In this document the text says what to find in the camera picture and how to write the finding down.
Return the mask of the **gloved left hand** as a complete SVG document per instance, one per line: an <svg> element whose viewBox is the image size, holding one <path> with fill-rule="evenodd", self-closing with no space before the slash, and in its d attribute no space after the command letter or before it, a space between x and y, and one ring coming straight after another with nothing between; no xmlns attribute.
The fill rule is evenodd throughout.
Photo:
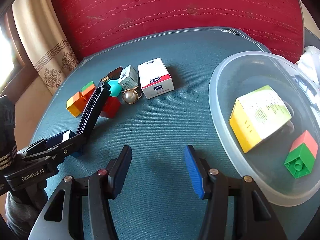
<svg viewBox="0 0 320 240"><path fill-rule="evenodd" d="M6 95L1 96L1 195L6 194L6 239L28 239L48 200L45 180L32 182L22 177L29 167L17 154L14 135L15 106Z"/></svg>

